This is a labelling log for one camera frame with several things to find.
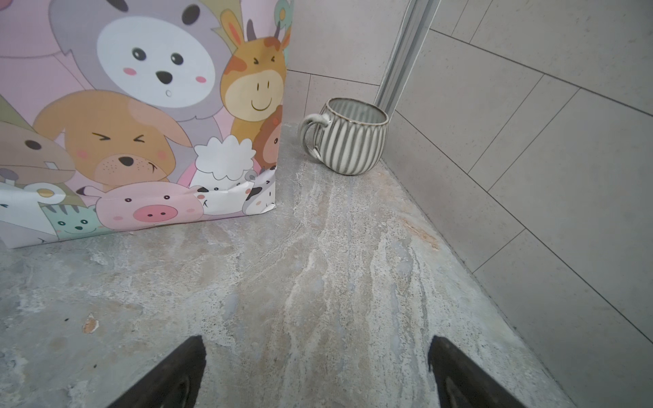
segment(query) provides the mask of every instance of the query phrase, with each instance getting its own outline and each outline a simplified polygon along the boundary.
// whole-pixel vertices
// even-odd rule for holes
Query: pig snout
[[[134,212],[134,218],[143,223],[162,223],[177,216],[177,210],[170,206],[145,206]]]

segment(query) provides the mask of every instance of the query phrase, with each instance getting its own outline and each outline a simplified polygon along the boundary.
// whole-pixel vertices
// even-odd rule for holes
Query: pink pig
[[[83,194],[100,197],[95,206],[97,217],[106,228],[116,231],[192,223],[204,215],[192,190],[165,181],[128,184],[106,193],[85,187]]]

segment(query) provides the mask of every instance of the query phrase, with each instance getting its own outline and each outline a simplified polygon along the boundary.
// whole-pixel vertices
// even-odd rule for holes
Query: mug rim
[[[371,108],[374,108],[374,109],[376,109],[377,111],[381,112],[381,113],[383,114],[383,116],[385,116],[385,121],[383,121],[383,122],[381,122],[381,123],[367,123],[367,122],[361,122],[361,121],[357,121],[357,120],[355,120],[355,119],[347,118],[346,116],[343,116],[343,115],[339,114],[338,112],[336,112],[335,110],[333,110],[333,108],[331,107],[331,105],[330,105],[331,101],[335,101],[336,99],[339,99],[339,100],[347,100],[347,101],[354,101],[354,102],[358,102],[358,103],[365,104],[365,105],[367,105],[367,106],[369,106],[369,107],[371,107]],[[344,119],[344,120],[347,120],[347,121],[350,121],[350,122],[353,122],[353,123],[358,123],[359,125],[366,125],[366,126],[383,126],[383,125],[386,125],[386,124],[390,121],[390,117],[388,116],[388,114],[385,113],[381,108],[379,108],[378,106],[375,106],[375,105],[373,105],[373,104],[371,104],[371,103],[369,103],[369,102],[361,101],[360,99],[347,98],[347,97],[335,97],[335,98],[331,98],[331,99],[329,99],[329,100],[326,102],[326,107],[331,111],[331,113],[333,113],[334,115],[338,116],[339,118],[342,118],[342,119]]]

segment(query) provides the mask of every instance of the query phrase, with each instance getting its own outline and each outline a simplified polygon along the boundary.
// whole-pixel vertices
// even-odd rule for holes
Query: striped mug
[[[306,153],[336,173],[362,174],[381,158],[388,134],[388,115],[376,106],[350,98],[333,98],[321,114],[308,115],[299,127]],[[308,129],[317,124],[313,147],[306,143]]]

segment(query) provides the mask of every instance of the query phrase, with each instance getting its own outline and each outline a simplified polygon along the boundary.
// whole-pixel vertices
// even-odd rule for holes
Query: wall
[[[295,1],[284,121],[319,113],[332,97],[374,102],[408,3]]]
[[[651,21],[441,0],[383,156],[579,407],[653,399]]]

